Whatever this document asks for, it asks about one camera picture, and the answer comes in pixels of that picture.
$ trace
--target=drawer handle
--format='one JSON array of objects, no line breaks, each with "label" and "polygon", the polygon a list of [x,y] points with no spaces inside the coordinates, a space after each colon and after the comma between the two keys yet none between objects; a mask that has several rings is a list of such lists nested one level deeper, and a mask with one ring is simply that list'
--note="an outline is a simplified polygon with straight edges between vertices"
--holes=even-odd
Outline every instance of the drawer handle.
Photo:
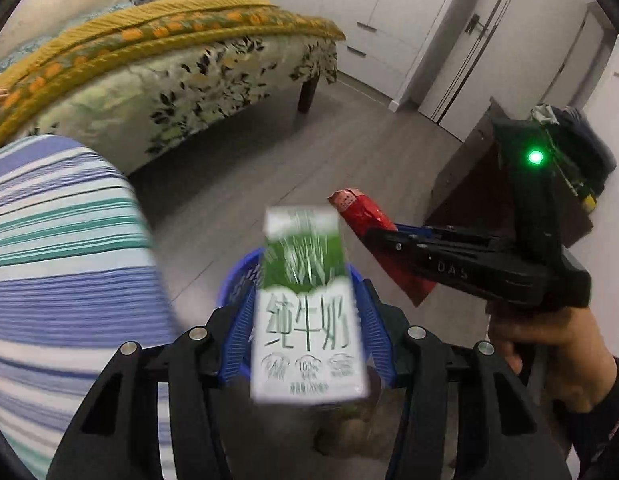
[{"label": "drawer handle", "polygon": [[376,32],[378,30],[377,28],[371,27],[361,22],[356,22],[356,25],[358,25],[360,28],[363,28],[364,30],[369,30],[370,32]]},{"label": "drawer handle", "polygon": [[354,48],[353,46],[347,46],[347,50],[349,50],[352,54],[356,54],[356,56],[359,57],[367,57],[367,54],[365,54],[364,52],[362,52],[361,50],[358,50],[357,48]]}]

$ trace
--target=striped fabric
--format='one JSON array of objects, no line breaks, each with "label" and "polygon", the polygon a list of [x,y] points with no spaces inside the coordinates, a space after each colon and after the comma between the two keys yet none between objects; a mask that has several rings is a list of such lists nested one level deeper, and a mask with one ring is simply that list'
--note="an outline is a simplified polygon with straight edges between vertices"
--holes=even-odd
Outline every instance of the striped fabric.
[{"label": "striped fabric", "polygon": [[40,479],[118,346],[176,336],[149,247],[131,186],[96,153],[56,136],[0,150],[0,428]]}]

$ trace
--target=red package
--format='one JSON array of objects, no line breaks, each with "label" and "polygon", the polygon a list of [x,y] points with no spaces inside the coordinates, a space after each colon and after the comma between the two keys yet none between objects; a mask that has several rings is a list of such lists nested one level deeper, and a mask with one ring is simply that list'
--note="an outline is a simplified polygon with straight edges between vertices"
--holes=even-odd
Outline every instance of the red package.
[{"label": "red package", "polygon": [[[328,200],[360,240],[363,240],[365,233],[371,228],[397,231],[394,222],[381,211],[378,204],[358,189],[336,191]],[[399,260],[393,259],[390,254],[378,253],[372,250],[370,252],[415,306],[420,305],[436,285],[436,282],[430,282],[430,280],[414,276],[408,269],[404,268]]]}]

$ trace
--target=dark clothing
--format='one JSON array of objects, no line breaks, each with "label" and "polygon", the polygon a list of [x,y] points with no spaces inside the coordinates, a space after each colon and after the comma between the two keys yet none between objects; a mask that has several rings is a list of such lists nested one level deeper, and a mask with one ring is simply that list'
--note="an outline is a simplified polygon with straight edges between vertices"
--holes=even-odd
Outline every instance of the dark clothing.
[{"label": "dark clothing", "polygon": [[581,480],[619,480],[619,371],[611,391],[590,413],[555,405],[581,462]]}]

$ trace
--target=metal bolt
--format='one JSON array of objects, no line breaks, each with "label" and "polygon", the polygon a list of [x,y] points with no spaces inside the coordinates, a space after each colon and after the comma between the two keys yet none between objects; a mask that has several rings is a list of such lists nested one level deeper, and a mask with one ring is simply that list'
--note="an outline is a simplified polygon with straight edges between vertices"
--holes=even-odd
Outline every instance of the metal bolt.
[{"label": "metal bolt", "polygon": [[407,335],[412,339],[422,339],[427,335],[422,326],[411,326],[407,329]]},{"label": "metal bolt", "polygon": [[201,339],[205,339],[207,337],[207,329],[201,326],[197,326],[190,330],[190,339],[194,341],[200,341]]},{"label": "metal bolt", "polygon": [[123,355],[132,355],[136,351],[136,348],[138,348],[136,343],[127,341],[120,346],[120,353]]},{"label": "metal bolt", "polygon": [[483,355],[491,355],[494,353],[494,346],[488,341],[478,343],[478,351]]}]

